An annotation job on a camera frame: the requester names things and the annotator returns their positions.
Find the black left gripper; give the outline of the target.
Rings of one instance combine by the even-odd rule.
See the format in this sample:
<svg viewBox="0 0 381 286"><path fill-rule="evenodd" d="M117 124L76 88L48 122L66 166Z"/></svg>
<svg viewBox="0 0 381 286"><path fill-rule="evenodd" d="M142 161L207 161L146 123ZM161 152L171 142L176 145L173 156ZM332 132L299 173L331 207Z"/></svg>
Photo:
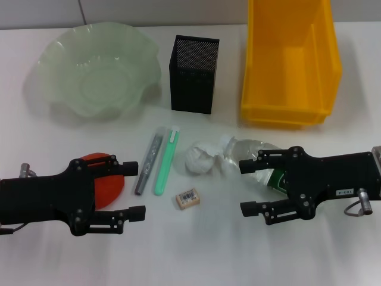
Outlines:
<svg viewBox="0 0 381 286"><path fill-rule="evenodd" d="M72 160L52 176L1 180L1 225L59 220L75 236L122 234L125 221L145 220L146 207L95 212L94 179L136 176L138 162L119 163L115 155Z"/></svg>

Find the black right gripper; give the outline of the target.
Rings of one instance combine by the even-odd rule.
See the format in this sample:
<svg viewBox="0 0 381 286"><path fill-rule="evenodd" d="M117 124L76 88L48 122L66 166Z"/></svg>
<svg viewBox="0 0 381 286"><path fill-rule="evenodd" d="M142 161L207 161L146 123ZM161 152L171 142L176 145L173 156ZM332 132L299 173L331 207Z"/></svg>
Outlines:
<svg viewBox="0 0 381 286"><path fill-rule="evenodd" d="M313 157L300 146L286 150L259 150L256 159L239 161L241 174L285 170L288 199L240 203L244 217L263 215L267 225L301 218L310 220L327 200L358 198L380 200L380 171L371 152Z"/></svg>

